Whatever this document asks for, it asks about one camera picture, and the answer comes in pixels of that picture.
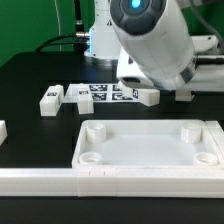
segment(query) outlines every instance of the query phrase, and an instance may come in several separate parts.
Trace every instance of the black tabletop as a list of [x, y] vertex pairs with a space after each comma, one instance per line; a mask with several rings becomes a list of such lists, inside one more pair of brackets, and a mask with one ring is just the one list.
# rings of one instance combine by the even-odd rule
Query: black tabletop
[[[116, 68], [86, 64], [74, 53], [18, 54], [0, 68], [0, 120], [8, 138], [0, 168], [70, 168], [79, 129], [87, 119], [200, 119], [223, 126], [224, 94], [195, 92], [191, 103], [161, 92], [161, 103], [95, 103], [79, 115], [63, 104], [56, 117], [41, 117], [39, 101], [49, 86], [116, 83]], [[0, 223], [223, 223], [222, 199], [1, 197]]]

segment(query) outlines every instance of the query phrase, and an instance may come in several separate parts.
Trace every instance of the white platform edge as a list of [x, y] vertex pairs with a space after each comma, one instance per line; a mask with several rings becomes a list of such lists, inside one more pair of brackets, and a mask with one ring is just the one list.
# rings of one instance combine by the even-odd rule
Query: white platform edge
[[224, 198], [223, 168], [0, 169], [0, 196]]

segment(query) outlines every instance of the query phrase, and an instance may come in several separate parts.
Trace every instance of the white plastic part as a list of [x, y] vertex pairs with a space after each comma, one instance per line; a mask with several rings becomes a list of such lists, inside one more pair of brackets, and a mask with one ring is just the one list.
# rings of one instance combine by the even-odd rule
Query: white plastic part
[[0, 196], [77, 196], [74, 169], [0, 169]]
[[118, 60], [121, 44], [114, 32], [109, 1], [95, 1], [95, 23], [90, 28], [90, 46], [86, 57], [99, 60]]
[[0, 121], [0, 145], [4, 142], [7, 137], [7, 130], [5, 121]]
[[[107, 127], [106, 142], [87, 141], [86, 126], [92, 122]], [[198, 144], [180, 139], [189, 122], [202, 127]], [[100, 153], [103, 164], [80, 164], [80, 155], [88, 152]], [[196, 165], [194, 156], [201, 152], [217, 156], [219, 164]], [[79, 196], [224, 197], [223, 152], [198, 120], [85, 121], [72, 167], [78, 170]]]
[[[134, 74], [140, 81], [135, 83], [136, 88], [152, 87], [155, 83], [157, 88], [174, 90], [185, 84], [180, 73], [192, 62], [194, 47], [176, 1], [166, 1], [163, 15], [147, 34], [132, 36], [115, 23], [113, 26], [123, 48], [144, 74], [144, 78]], [[126, 77], [117, 74], [119, 80]]]
[[201, 141], [202, 127], [198, 123], [188, 122], [181, 127], [181, 140], [185, 143], [198, 143]]
[[77, 101], [79, 114], [94, 113], [93, 97], [89, 89], [89, 85], [79, 84], [77, 86]]
[[[203, 58], [222, 58], [224, 56], [203, 56]], [[133, 62], [133, 64], [128, 63], [129, 55], [127, 52], [122, 48], [120, 58], [118, 61], [117, 67], [117, 77], [138, 77], [143, 82], [150, 82], [150, 80], [140, 71], [138, 65]], [[224, 76], [223, 76], [224, 66], [222, 65], [207, 65], [207, 66], [199, 66], [196, 70], [195, 76], [192, 80], [188, 83], [188, 88], [191, 91], [206, 91], [206, 92], [223, 92], [224, 90]], [[128, 83], [130, 88], [137, 88], [136, 83]], [[188, 100], [191, 99], [189, 93], [184, 94], [184, 96], [178, 96], [181, 98], [181, 101], [184, 101], [185, 98]]]
[[41, 116], [56, 116], [63, 100], [63, 86], [50, 86], [40, 101]]
[[197, 54], [219, 55], [219, 41], [215, 35], [192, 36], [192, 40]]
[[151, 107], [159, 104], [160, 91], [156, 89], [133, 89], [125, 86], [121, 81], [118, 83], [119, 88], [125, 96], [137, 99], [145, 106]]
[[106, 127], [102, 123], [90, 123], [86, 126], [87, 140], [90, 143], [106, 141]]
[[177, 89], [175, 100], [176, 101], [182, 101], [182, 102], [191, 102], [193, 100], [194, 96], [191, 93], [191, 90], [186, 89]]
[[217, 121], [207, 121], [208, 129], [219, 149], [224, 152], [224, 132]]
[[194, 164], [199, 166], [215, 166], [218, 164], [218, 158], [212, 153], [200, 152], [195, 154]]
[[97, 152], [86, 152], [79, 157], [82, 165], [100, 165], [102, 164], [102, 155]]

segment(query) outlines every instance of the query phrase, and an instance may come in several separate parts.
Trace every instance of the black and white pattern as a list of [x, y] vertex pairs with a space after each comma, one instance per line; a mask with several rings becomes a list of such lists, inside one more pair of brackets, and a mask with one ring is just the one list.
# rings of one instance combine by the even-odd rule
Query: black and white pattern
[[137, 89], [133, 89], [133, 97], [135, 99], [138, 99], [138, 90]]
[[87, 95], [89, 94], [89, 91], [79, 91], [79, 95]]
[[[79, 91], [77, 91], [78, 84], [71, 84], [67, 90], [65, 103], [77, 103]], [[93, 101], [96, 103], [118, 103], [118, 102], [138, 102], [138, 90], [135, 93], [135, 97], [127, 97], [123, 95], [122, 90], [118, 87], [118, 84], [106, 83], [106, 84], [86, 84], [87, 89], [81, 91], [88, 91], [92, 94]]]
[[107, 92], [108, 85], [89, 85], [91, 92]]
[[48, 93], [47, 96], [57, 96], [57, 93]]
[[114, 92], [121, 92], [122, 90], [118, 87], [118, 85], [113, 85]]
[[107, 100], [106, 93], [92, 93], [93, 101], [105, 101]]
[[112, 94], [112, 100], [114, 100], [114, 101], [122, 101], [122, 100], [132, 101], [133, 99], [130, 98], [130, 97], [124, 96], [123, 93], [113, 93]]

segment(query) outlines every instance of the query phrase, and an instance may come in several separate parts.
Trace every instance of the white tray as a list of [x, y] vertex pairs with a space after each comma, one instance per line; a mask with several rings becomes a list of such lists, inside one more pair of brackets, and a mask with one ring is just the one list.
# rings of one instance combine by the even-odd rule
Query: white tray
[[[181, 140], [181, 128], [195, 123], [202, 128], [200, 142], [187, 144]], [[87, 140], [87, 126], [103, 124], [106, 140], [90, 143]], [[216, 145], [205, 122], [199, 120], [117, 120], [86, 121], [83, 123], [74, 158], [73, 168], [94, 167], [91, 162], [82, 165], [79, 157], [86, 152], [102, 156], [103, 169], [107, 168], [202, 168], [195, 165], [195, 155], [211, 153], [223, 163], [222, 151]]]

